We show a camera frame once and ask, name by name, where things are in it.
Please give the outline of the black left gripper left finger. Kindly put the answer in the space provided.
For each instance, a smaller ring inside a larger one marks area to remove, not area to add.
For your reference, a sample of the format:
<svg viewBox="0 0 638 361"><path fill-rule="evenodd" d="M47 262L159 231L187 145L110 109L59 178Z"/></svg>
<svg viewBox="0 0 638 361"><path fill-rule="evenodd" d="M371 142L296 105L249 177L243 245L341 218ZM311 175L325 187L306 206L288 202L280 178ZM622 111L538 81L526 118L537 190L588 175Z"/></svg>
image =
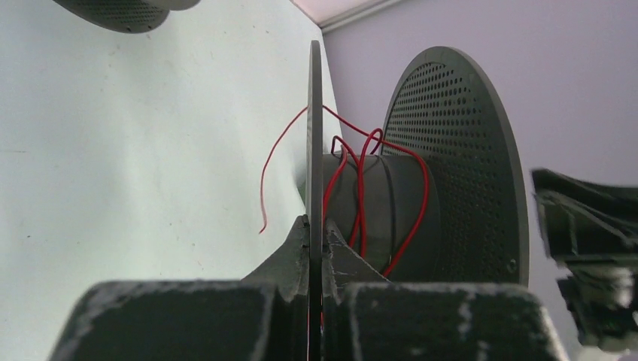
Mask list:
<svg viewBox="0 0 638 361"><path fill-rule="evenodd" d="M105 281L77 301L52 360L304 360L308 228L239 281Z"/></svg>

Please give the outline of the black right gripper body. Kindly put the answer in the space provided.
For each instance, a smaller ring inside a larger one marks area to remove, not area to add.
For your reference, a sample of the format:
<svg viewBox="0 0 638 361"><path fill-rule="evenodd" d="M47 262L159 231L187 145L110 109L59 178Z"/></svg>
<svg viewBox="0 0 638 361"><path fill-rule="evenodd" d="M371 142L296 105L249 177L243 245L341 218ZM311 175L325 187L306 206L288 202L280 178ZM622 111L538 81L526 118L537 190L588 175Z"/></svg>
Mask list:
<svg viewBox="0 0 638 361"><path fill-rule="evenodd" d="M584 347L637 347L637 188L532 171L545 252Z"/></svg>

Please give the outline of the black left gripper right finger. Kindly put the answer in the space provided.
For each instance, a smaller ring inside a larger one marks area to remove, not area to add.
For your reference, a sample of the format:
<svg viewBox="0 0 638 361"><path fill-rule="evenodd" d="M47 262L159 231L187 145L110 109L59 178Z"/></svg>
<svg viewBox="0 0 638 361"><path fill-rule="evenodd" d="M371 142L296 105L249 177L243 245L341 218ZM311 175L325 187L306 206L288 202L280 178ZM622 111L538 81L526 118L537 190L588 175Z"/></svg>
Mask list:
<svg viewBox="0 0 638 361"><path fill-rule="evenodd" d="M566 360L541 301L514 284L392 283L324 227L325 360Z"/></svg>

